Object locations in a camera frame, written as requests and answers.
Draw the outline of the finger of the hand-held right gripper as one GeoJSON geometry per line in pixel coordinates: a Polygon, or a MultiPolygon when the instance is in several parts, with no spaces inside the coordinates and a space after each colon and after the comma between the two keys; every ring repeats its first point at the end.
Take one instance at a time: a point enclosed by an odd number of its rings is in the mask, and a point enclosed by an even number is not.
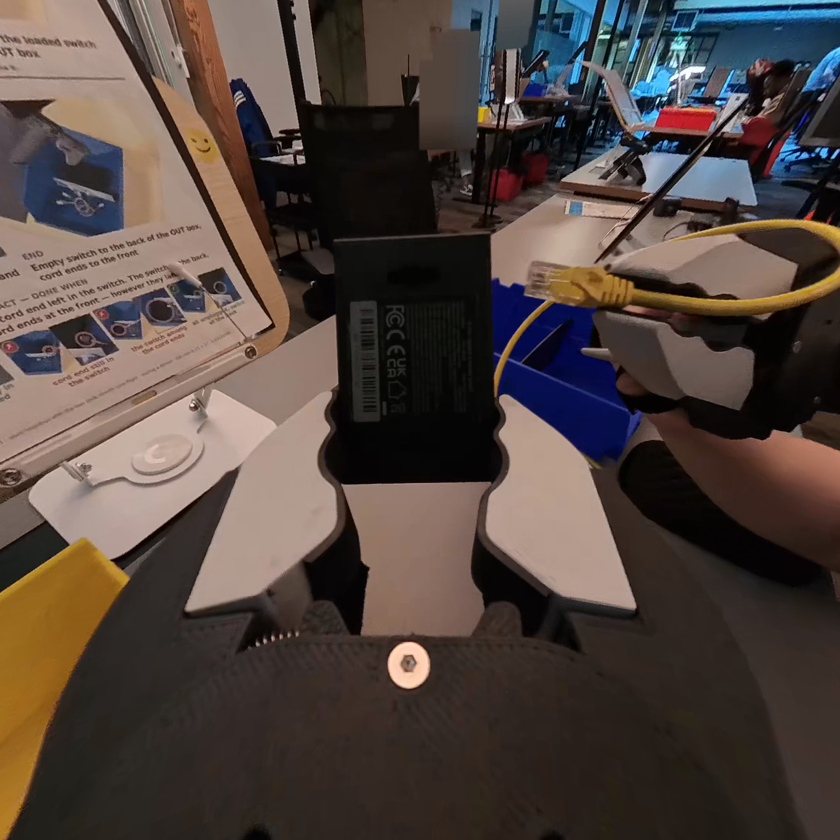
{"type": "Polygon", "coordinates": [[[741,233],[664,241],[612,258],[603,267],[644,291],[758,299],[792,290],[798,258],[797,233],[741,233]]]}
{"type": "Polygon", "coordinates": [[[753,388],[750,321],[649,308],[597,310],[583,356],[623,368],[647,392],[728,410],[744,408],[753,388]]]}

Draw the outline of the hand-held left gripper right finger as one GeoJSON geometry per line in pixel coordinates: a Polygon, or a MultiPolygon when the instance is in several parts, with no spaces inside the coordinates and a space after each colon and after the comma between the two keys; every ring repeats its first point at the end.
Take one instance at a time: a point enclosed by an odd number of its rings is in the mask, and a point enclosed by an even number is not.
{"type": "Polygon", "coordinates": [[[562,607],[635,615],[636,599],[585,457],[512,396],[497,404],[500,470],[479,503],[478,545],[562,607]]]}

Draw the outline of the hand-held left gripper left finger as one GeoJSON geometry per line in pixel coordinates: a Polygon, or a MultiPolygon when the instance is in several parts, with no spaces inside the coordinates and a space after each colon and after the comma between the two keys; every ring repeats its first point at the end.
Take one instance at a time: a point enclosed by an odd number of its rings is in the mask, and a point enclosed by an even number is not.
{"type": "Polygon", "coordinates": [[[185,613],[256,610],[292,617],[310,597],[305,564],[348,525],[343,489],[324,454],[335,394],[322,392],[270,433],[234,478],[185,613]]]}

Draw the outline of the black network switch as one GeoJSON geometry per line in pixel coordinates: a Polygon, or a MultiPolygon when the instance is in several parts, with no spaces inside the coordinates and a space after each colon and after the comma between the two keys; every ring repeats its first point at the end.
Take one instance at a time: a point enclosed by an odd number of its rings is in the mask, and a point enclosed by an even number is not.
{"type": "Polygon", "coordinates": [[[327,462],[345,485],[485,482],[499,413],[488,233],[333,247],[338,393],[327,462]]]}

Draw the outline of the yellow plastic bin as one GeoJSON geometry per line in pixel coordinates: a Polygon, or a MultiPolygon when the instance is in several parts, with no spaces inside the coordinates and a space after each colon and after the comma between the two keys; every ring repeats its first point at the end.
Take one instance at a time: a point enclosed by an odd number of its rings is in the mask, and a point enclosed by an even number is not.
{"type": "Polygon", "coordinates": [[[129,580],[80,539],[1,594],[1,837],[24,802],[56,704],[129,580]]]}

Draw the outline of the person's right hand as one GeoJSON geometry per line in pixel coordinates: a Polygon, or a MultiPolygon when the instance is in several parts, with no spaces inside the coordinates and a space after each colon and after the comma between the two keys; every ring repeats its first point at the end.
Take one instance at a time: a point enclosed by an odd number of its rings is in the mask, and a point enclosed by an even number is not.
{"type": "Polygon", "coordinates": [[[626,408],[632,413],[659,415],[672,413],[680,408],[679,401],[652,393],[622,366],[616,369],[616,389],[626,408]]]}

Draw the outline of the white stand base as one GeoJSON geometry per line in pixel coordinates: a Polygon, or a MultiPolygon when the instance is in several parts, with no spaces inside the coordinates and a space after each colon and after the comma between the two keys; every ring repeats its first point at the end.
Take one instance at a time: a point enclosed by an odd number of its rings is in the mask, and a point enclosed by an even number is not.
{"type": "Polygon", "coordinates": [[[247,457],[277,424],[213,391],[183,398],[39,480],[28,501],[68,543],[116,560],[159,531],[247,457]]]}

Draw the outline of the black mesh wrist rest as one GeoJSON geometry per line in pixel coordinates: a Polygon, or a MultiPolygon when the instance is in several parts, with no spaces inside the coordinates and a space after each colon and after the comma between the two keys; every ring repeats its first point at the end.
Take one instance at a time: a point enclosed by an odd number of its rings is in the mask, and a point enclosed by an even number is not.
{"type": "Polygon", "coordinates": [[[617,472],[625,496],[651,522],[740,569],[796,588],[825,587],[819,564],[748,530],[688,476],[666,444],[636,445],[617,472]]]}

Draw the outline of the blue plastic bin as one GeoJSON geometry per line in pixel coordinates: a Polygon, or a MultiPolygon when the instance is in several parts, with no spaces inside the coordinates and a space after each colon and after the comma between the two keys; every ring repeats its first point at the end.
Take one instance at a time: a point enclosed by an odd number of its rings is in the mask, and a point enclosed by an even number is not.
{"type": "Polygon", "coordinates": [[[503,368],[499,393],[510,395],[566,437],[588,458],[618,460],[642,421],[629,411],[616,389],[612,364],[583,356],[590,345],[592,312],[552,305],[525,329],[503,368]],[[520,364],[563,320],[574,326],[546,371],[520,364]]]}

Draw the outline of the black divider plate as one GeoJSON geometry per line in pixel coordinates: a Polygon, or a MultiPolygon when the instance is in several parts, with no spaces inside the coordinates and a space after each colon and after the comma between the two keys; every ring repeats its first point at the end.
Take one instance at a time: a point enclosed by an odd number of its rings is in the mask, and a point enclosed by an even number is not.
{"type": "Polygon", "coordinates": [[[520,364],[535,371],[546,371],[554,363],[568,332],[573,326],[573,320],[563,320],[523,357],[520,364]]]}

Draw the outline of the printed instruction poster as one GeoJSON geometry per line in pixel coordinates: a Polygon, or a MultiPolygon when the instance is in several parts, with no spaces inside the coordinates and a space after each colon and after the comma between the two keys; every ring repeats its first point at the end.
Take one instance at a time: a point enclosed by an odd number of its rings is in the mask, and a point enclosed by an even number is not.
{"type": "Polygon", "coordinates": [[[2,2],[2,464],[275,323],[106,2],[2,2]]]}

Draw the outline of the black office chair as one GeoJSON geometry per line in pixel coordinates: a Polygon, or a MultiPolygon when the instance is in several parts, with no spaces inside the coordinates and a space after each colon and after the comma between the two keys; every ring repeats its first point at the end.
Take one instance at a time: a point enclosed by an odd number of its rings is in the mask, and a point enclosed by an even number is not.
{"type": "Polygon", "coordinates": [[[431,164],[419,108],[297,105],[322,247],[338,239],[434,235],[431,164]]]}

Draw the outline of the blue striped jacket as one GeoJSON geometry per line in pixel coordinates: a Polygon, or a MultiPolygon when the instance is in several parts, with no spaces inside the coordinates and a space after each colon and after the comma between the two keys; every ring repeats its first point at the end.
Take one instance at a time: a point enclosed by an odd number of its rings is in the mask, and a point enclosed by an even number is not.
{"type": "MultiPolygon", "coordinates": [[[[253,92],[242,78],[229,81],[233,96],[234,108],[243,134],[249,159],[260,158],[264,153],[270,154],[269,141],[272,140],[270,128],[261,107],[258,105],[253,92]]],[[[271,174],[257,167],[252,169],[260,201],[266,209],[277,206],[276,180],[271,174]]]]}

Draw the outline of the wooden ceiling beam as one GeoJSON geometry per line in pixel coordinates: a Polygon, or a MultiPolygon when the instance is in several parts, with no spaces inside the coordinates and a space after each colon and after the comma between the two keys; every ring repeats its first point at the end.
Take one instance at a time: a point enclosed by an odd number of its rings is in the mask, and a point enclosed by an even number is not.
{"type": "Polygon", "coordinates": [[[229,89],[222,51],[208,1],[171,1],[175,26],[185,50],[188,82],[196,109],[211,130],[262,244],[271,237],[256,188],[245,141],[229,89]]]}

